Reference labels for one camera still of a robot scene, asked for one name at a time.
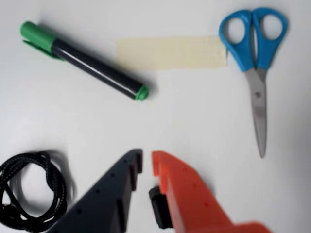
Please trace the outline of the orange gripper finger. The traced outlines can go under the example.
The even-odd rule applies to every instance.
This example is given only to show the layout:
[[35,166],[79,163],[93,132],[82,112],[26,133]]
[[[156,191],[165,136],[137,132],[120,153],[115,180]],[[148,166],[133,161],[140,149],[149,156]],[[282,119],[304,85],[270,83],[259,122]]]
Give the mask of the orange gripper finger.
[[268,233],[258,222],[234,224],[190,165],[164,151],[152,152],[154,175],[167,198],[177,233]]

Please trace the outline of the dark navy gripper finger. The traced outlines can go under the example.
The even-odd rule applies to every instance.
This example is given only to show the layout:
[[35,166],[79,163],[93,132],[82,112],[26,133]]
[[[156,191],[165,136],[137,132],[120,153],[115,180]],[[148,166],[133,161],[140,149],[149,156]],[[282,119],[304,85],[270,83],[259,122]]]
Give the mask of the dark navy gripper finger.
[[51,233],[124,233],[138,174],[142,172],[141,149],[121,157],[71,209]]

